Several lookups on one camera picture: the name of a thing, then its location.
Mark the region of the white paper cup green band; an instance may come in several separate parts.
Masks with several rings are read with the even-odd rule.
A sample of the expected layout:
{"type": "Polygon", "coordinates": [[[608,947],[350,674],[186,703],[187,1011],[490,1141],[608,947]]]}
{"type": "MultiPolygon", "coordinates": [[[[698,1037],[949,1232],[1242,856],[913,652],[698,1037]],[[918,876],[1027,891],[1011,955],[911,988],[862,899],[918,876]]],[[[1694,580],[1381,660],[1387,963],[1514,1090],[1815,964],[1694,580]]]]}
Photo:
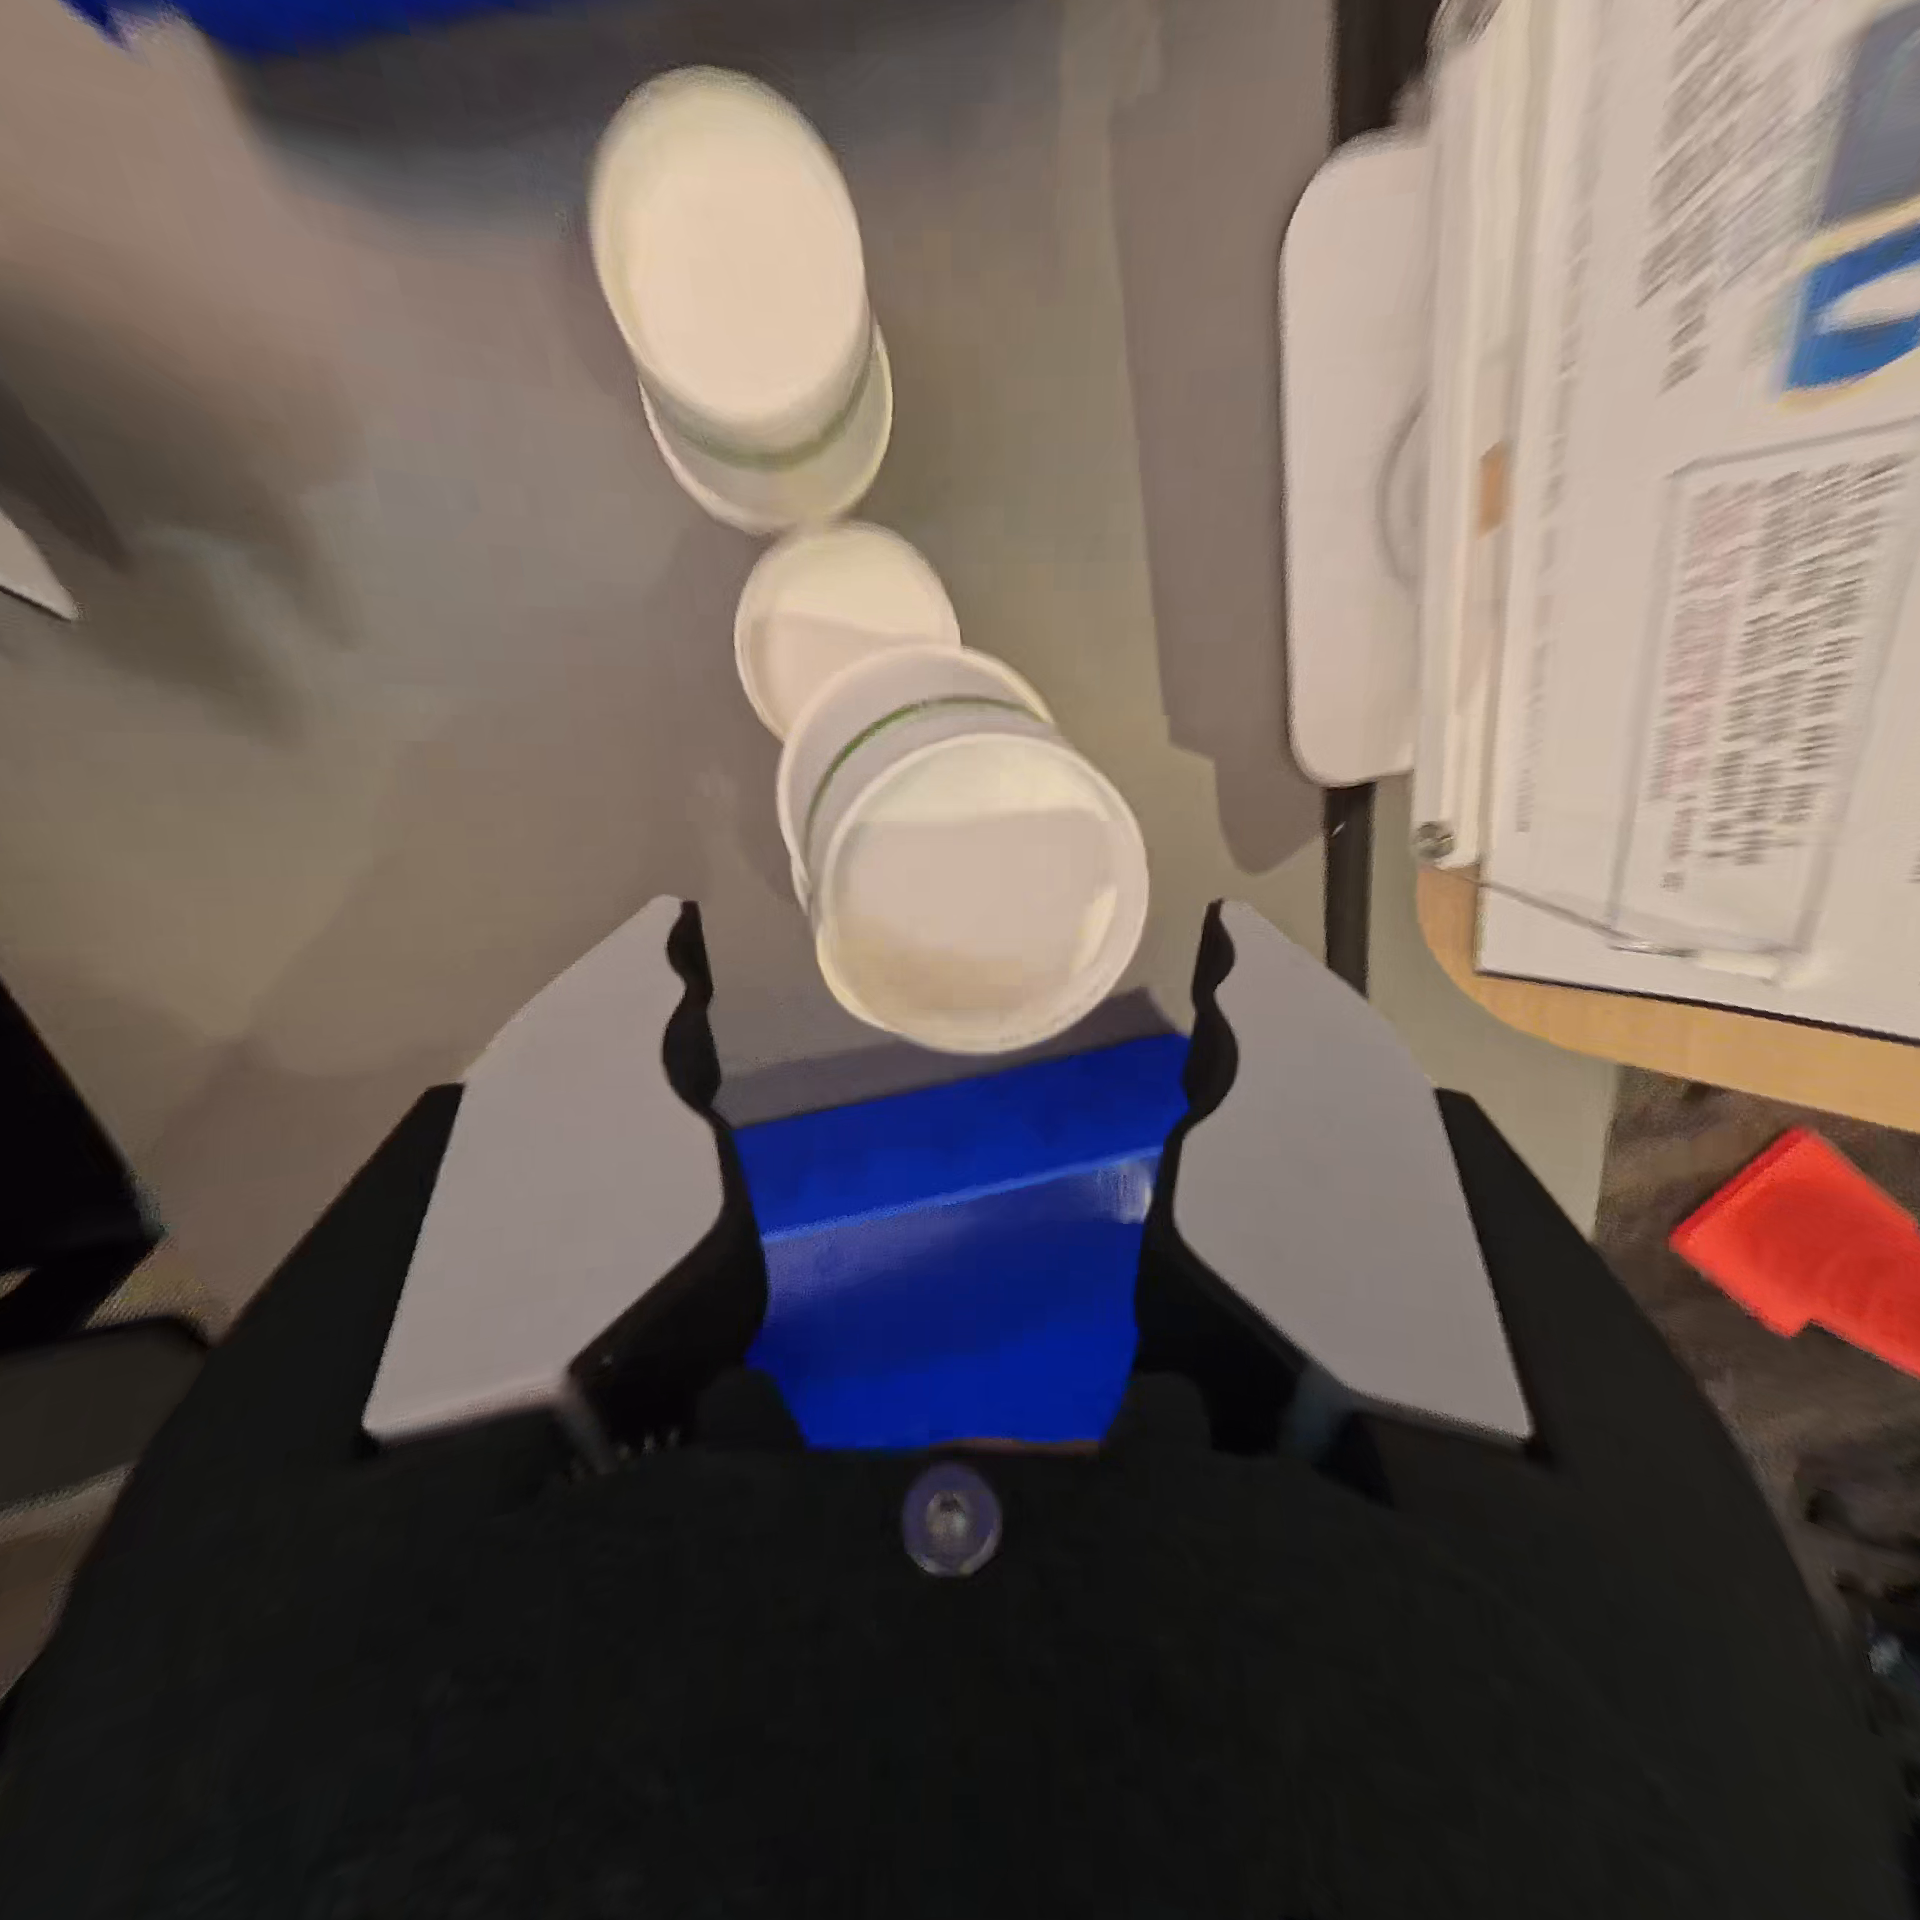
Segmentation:
{"type": "Polygon", "coordinates": [[[833,672],[785,735],[775,805],[827,992],[894,1040],[1030,1050],[1134,963],[1141,824],[990,653],[897,643],[833,672]]]}
{"type": "Polygon", "coordinates": [[[962,647],[938,568],[913,541],[842,519],[768,546],[735,612],[736,676],[761,724],[785,740],[846,667],[899,645],[962,647]]]}
{"type": "Polygon", "coordinates": [[[858,210],[810,118],[729,68],[648,80],[598,141],[589,238],[681,490],[750,536],[851,516],[897,392],[858,210]]]}

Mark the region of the orange traffic cone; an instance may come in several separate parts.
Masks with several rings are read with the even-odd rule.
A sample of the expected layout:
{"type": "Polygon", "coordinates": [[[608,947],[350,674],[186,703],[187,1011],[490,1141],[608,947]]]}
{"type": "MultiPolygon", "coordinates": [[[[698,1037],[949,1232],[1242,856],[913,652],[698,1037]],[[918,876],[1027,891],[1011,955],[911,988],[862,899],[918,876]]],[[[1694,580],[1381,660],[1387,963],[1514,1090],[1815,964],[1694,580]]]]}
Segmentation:
{"type": "Polygon", "coordinates": [[[1918,1222],[1793,1127],[1685,1215],[1670,1247],[1779,1338],[1815,1327],[1918,1376],[1918,1222]]]}

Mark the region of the white instruction sheet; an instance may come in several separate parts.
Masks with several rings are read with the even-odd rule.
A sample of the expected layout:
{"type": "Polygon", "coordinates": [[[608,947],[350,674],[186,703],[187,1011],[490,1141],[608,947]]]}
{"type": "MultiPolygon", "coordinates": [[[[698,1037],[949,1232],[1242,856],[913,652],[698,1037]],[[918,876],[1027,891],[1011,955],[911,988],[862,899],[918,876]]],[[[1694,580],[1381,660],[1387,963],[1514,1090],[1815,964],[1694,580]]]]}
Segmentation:
{"type": "Polygon", "coordinates": [[[1918,6],[1443,4],[1414,823],[1488,976],[1917,1043],[1918,6]]]}

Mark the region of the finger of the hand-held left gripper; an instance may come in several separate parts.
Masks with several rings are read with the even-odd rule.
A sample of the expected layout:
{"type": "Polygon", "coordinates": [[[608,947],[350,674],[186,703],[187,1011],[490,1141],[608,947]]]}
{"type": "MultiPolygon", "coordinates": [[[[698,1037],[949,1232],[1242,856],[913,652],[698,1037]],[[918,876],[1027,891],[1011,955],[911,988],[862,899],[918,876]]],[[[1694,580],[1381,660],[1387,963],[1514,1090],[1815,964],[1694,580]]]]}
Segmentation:
{"type": "Polygon", "coordinates": [[[80,605],[57,578],[40,543],[8,510],[0,514],[3,591],[62,621],[77,621],[80,605]]]}

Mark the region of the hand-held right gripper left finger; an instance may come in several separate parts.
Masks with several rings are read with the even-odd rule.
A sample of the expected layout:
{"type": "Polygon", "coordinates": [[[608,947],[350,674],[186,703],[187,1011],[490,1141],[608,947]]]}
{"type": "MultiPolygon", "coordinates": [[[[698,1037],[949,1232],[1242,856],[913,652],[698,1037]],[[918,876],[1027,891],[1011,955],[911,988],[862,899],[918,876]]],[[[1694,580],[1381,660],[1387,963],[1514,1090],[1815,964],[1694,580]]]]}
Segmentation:
{"type": "Polygon", "coordinates": [[[712,1004],[703,909],[662,896],[478,1054],[368,1392],[374,1440],[522,1414],[594,1464],[690,1440],[771,1295],[712,1004]]]}

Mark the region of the white sign stand base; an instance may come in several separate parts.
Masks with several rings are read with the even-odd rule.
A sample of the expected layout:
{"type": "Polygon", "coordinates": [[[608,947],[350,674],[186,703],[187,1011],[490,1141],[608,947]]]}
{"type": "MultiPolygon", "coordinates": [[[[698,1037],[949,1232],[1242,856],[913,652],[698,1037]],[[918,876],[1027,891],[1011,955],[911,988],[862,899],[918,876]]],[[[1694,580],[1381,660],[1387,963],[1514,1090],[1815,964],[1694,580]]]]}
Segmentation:
{"type": "Polygon", "coordinates": [[[1424,720],[1434,144],[1360,135],[1281,246],[1288,735],[1325,788],[1405,776],[1424,720]]]}

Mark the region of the blue plastic bin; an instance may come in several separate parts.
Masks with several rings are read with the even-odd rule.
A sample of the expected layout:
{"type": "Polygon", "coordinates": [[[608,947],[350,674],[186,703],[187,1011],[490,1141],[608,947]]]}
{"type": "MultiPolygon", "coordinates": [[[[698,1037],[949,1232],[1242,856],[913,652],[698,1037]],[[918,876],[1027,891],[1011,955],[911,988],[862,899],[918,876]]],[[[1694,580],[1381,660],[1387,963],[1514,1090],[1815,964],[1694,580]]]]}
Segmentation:
{"type": "Polygon", "coordinates": [[[1189,1037],[736,1131],[768,1278],[750,1364],[824,1451],[1104,1437],[1189,1037]]]}
{"type": "Polygon", "coordinates": [[[430,31],[525,3],[64,3],[111,40],[144,21],[179,19],[248,59],[331,52],[376,36],[430,31]]]}

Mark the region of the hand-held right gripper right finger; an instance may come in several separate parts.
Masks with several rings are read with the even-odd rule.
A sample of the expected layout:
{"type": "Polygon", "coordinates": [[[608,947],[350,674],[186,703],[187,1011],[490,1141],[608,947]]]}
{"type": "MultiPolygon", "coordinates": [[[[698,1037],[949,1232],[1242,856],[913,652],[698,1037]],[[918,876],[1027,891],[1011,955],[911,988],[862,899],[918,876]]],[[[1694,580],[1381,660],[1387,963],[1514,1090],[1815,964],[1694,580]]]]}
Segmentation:
{"type": "Polygon", "coordinates": [[[1197,951],[1184,1112],[1136,1274],[1136,1372],[1229,1456],[1378,1416],[1520,1454],[1514,1344],[1434,1090],[1390,1022],[1250,906],[1197,951]]]}

